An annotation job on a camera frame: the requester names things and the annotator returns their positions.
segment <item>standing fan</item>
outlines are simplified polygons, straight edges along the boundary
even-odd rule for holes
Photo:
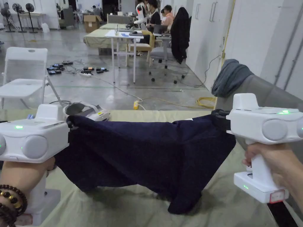
[[[10,26],[10,23],[8,21],[8,18],[11,16],[11,12],[8,9],[3,8],[3,9],[0,10],[0,13],[1,13],[2,16],[6,17],[7,25],[8,25],[8,28],[9,28],[9,31],[6,31],[6,32],[15,32],[15,31],[11,30],[11,26]]]
[[[25,33],[25,32],[27,32],[27,31],[23,31],[22,24],[21,24],[21,20],[20,20],[20,15],[19,15],[19,13],[22,11],[22,6],[21,6],[20,4],[18,4],[18,3],[14,3],[14,4],[13,4],[13,10],[14,10],[15,12],[17,12],[18,18],[19,18],[19,23],[20,23],[21,31],[18,31],[18,32],[20,32],[20,33]]]
[[[34,31],[32,17],[31,17],[31,13],[35,10],[35,7],[31,3],[27,3],[25,5],[25,8],[28,11],[29,19],[31,20],[31,25],[32,25],[32,29],[33,29],[33,31],[30,31],[29,33],[38,33],[37,31]]]

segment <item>beige tablecloth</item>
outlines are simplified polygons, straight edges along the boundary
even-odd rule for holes
[[[105,38],[105,34],[112,29],[126,29],[126,25],[123,24],[105,24],[99,29],[87,34],[83,37],[83,42],[91,48],[112,48],[111,39]],[[120,45],[120,50],[125,50],[125,45]]]
[[[9,110],[0,113],[2,120],[22,119],[34,110]],[[134,111],[113,110],[112,121],[173,122],[210,114],[209,111]],[[169,202],[160,200],[149,189],[135,185],[122,188],[99,188],[87,195],[71,183],[60,169],[47,178],[47,188],[59,189],[62,198],[43,227],[253,227],[276,223],[266,204],[261,204],[233,184],[233,174],[245,171],[239,144],[218,169],[202,192],[190,215],[171,215]]]

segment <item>beaded bracelet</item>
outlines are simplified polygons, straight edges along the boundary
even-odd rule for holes
[[[10,227],[15,227],[14,224],[17,220],[17,212],[9,209],[7,206],[0,203],[0,217]]]
[[[1,189],[11,190],[16,192],[20,198],[22,199],[22,205],[20,202],[15,198],[13,195],[11,195],[9,192],[2,192]],[[14,205],[14,208],[18,212],[18,216],[23,214],[27,208],[27,199],[25,197],[25,194],[21,192],[19,189],[9,186],[9,185],[0,185],[0,196],[4,196],[5,198],[9,199],[10,202]]]

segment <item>grey floor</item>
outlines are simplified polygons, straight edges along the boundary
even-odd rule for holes
[[[109,72],[95,74],[95,76],[112,83],[112,57],[99,56],[97,49],[88,48],[83,43],[86,35],[83,26],[77,25],[75,29],[51,30],[50,33],[6,33],[0,31],[0,72],[4,71],[6,49],[12,46],[27,48],[47,48],[48,65],[62,61],[75,61],[73,67],[81,69],[84,66],[106,67]],[[211,93],[201,85],[201,81],[188,69],[185,62],[179,65],[177,62],[169,62],[169,70],[164,75],[164,64],[156,60],[151,68],[146,63],[146,55],[137,57],[136,83],[133,83],[133,59],[130,66],[125,67],[125,58],[122,58],[120,69],[116,68],[116,86],[124,91],[140,98],[156,97],[185,106],[196,106],[195,101],[199,97],[211,97]],[[112,85],[95,78],[85,78],[78,74],[63,72],[61,75],[51,76],[51,80],[62,100],[72,102],[85,101],[91,104],[99,104],[109,110],[131,110],[136,98],[127,95]],[[38,106],[38,95],[27,100],[27,104],[35,108]],[[55,101],[49,86],[45,90],[45,103]],[[142,105],[147,110],[198,110],[175,106],[159,100],[148,99]],[[5,100],[5,109],[24,108],[19,100]]]

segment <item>hand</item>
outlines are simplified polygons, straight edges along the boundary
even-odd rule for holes
[[[26,196],[42,179],[45,171],[52,170],[55,158],[44,163],[4,162],[0,184],[7,184],[20,189]]]
[[[272,171],[274,182],[287,187],[288,173],[302,168],[302,164],[288,144],[265,145],[255,143],[248,146],[243,164],[250,166],[251,159],[261,154]]]

